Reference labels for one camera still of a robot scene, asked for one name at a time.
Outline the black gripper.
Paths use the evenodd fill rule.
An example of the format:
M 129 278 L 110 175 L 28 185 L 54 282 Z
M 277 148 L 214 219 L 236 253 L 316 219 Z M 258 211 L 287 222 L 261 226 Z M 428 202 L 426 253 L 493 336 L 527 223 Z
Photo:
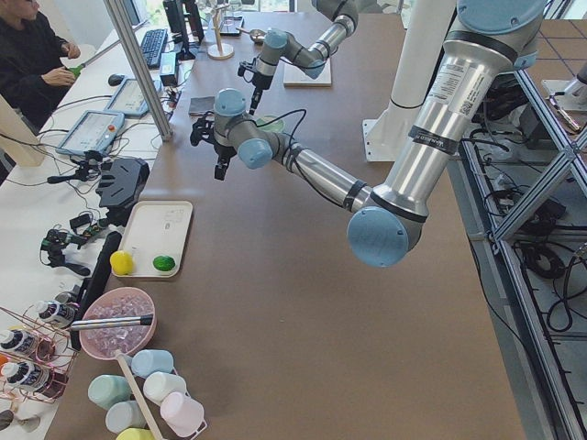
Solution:
M 219 181 L 223 181 L 226 178 L 228 169 L 229 149 L 216 140 L 214 120 L 211 114 L 203 114 L 198 117 L 192 125 L 192 132 L 190 135 L 191 145 L 197 147 L 202 141 L 211 144 L 214 147 L 215 153 L 218 156 L 215 165 L 215 178 Z
M 241 61 L 238 66 L 238 76 L 243 77 L 245 72 L 253 74 L 251 82 L 255 90 L 251 96 L 249 113 L 254 115 L 260 103 L 262 91 L 269 90 L 271 87 L 273 63 L 265 61 L 261 57 L 256 57 L 251 62 Z

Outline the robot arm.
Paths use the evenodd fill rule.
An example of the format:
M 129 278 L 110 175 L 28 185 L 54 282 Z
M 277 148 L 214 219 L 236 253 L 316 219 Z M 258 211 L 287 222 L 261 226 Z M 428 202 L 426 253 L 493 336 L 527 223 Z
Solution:
M 392 266 L 418 242 L 428 217 L 427 199 L 495 77 L 535 60 L 544 8 L 542 1 L 456 4 L 432 88 L 386 180 L 375 187 L 303 147 L 292 135 L 262 129 L 253 117 L 281 60 L 310 77 L 323 70 L 333 51 L 357 28 L 359 10 L 353 1 L 316 2 L 331 26 L 310 47 L 288 32 L 269 29 L 256 59 L 239 66 L 252 73 L 253 96 L 246 99 L 233 88 L 219 91 L 213 117 L 194 123 L 191 143 L 213 145 L 219 180 L 233 157 L 252 170 L 279 161 L 325 199 L 351 212 L 347 238 L 359 260 L 373 267 Z
M 262 94 L 270 89 L 280 61 L 293 65 L 310 79 L 316 79 L 338 46 L 357 29 L 359 9 L 355 1 L 312 1 L 312 6 L 331 24 L 311 45 L 304 45 L 292 32 L 270 27 L 265 31 L 259 54 L 252 61 L 239 64 L 238 76 L 252 73 L 251 115 L 255 114 Z

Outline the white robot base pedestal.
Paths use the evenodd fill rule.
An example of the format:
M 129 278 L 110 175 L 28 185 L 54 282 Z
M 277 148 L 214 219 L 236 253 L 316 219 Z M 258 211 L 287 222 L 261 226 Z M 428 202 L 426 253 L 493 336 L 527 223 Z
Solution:
M 454 20 L 455 0 L 417 1 L 402 47 L 387 108 L 363 121 L 366 160 L 395 161 L 426 100 Z

